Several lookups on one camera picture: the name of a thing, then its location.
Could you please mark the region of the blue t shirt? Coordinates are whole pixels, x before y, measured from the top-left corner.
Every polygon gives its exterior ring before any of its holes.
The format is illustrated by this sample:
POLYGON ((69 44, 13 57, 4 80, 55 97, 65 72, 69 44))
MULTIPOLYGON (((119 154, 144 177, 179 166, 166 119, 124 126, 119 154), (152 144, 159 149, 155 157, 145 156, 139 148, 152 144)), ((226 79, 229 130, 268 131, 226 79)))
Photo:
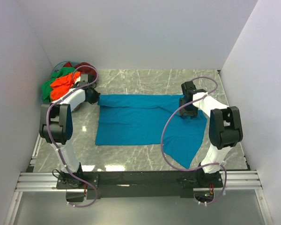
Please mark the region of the blue t shirt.
POLYGON ((163 143, 164 153, 189 168, 200 149, 207 119, 180 117, 180 95, 101 95, 96 145, 163 143))

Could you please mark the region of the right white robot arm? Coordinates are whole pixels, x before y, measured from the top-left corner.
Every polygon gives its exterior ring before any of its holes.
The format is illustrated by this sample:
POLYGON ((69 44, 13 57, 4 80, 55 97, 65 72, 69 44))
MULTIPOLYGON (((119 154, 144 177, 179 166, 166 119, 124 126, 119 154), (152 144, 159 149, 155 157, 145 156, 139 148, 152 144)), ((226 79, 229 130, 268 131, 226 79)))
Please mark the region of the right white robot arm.
POLYGON ((236 106, 220 103, 204 89, 197 89, 192 81, 183 83, 181 88, 184 96, 179 106, 191 104, 180 109, 179 115, 193 119, 202 111, 209 117, 210 147, 201 164, 206 165, 204 173, 216 173, 220 166, 212 163, 222 163, 227 153, 243 139, 240 111, 236 106))

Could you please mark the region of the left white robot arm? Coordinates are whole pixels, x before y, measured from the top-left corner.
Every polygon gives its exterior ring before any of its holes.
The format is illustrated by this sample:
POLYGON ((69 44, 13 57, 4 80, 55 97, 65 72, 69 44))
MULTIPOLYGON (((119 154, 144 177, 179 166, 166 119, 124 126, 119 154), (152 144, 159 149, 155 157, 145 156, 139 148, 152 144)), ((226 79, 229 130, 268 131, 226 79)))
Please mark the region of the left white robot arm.
POLYGON ((63 176, 82 178, 81 164, 71 141, 74 130, 72 111, 84 102, 98 102, 100 93, 93 87, 96 82, 96 75, 71 73, 65 81, 55 84, 52 102, 41 105, 39 133, 55 150, 63 176))

